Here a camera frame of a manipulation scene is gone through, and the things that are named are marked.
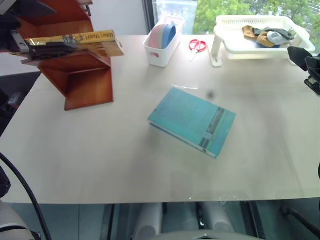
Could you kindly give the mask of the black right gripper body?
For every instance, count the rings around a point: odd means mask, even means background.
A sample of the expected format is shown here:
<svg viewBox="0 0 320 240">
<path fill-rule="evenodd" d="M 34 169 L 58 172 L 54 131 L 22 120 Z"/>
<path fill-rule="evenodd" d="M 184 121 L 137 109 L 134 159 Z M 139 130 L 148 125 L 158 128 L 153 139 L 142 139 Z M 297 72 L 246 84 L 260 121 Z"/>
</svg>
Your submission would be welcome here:
<svg viewBox="0 0 320 240">
<path fill-rule="evenodd" d="M 304 83 L 317 95 L 320 95 L 320 58 L 317 57 L 306 57 L 305 63 L 309 77 Z"/>
</svg>

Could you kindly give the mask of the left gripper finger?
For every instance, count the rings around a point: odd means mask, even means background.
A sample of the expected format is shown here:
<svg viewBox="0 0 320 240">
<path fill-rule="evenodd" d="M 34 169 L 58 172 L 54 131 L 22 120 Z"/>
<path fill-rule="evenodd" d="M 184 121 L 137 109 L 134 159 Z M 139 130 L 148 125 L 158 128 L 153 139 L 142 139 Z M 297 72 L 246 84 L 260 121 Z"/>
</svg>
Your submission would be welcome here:
<svg viewBox="0 0 320 240">
<path fill-rule="evenodd" d="M 33 50 L 28 54 L 28 59 L 31 61 L 54 59 L 74 53 L 74 49 L 47 49 L 47 50 Z"/>
<path fill-rule="evenodd" d="M 78 49 L 76 44 L 70 44 L 66 42 L 47 42 L 45 44 L 40 45 L 28 45 L 31 49 L 35 50 L 53 50 L 53 51 L 62 51 L 62 50 L 70 50 L 75 51 Z"/>
</svg>

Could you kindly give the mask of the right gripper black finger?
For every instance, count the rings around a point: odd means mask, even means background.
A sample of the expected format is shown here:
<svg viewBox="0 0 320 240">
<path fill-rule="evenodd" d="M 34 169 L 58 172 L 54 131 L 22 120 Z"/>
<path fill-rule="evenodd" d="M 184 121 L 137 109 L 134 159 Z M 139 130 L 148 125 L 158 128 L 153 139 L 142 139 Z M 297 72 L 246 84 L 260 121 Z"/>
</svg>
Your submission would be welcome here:
<svg viewBox="0 0 320 240">
<path fill-rule="evenodd" d="M 311 53 L 309 53 L 307 50 L 301 47 L 294 47 L 289 46 L 287 48 L 287 52 L 289 55 L 289 59 L 295 63 L 299 68 L 301 68 L 303 71 L 307 71 L 307 64 L 306 64 L 306 58 L 307 57 L 313 57 Z"/>
</svg>

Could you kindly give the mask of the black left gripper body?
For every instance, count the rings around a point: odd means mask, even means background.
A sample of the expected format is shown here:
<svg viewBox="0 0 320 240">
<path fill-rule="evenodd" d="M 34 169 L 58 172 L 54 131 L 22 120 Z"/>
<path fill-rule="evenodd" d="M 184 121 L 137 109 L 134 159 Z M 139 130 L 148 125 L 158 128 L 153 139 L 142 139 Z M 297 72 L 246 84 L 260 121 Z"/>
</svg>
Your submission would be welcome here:
<svg viewBox="0 0 320 240">
<path fill-rule="evenodd" d="M 16 16 L 5 14 L 0 16 L 0 51 L 28 54 L 29 45 L 22 38 L 18 29 L 21 23 Z"/>
</svg>

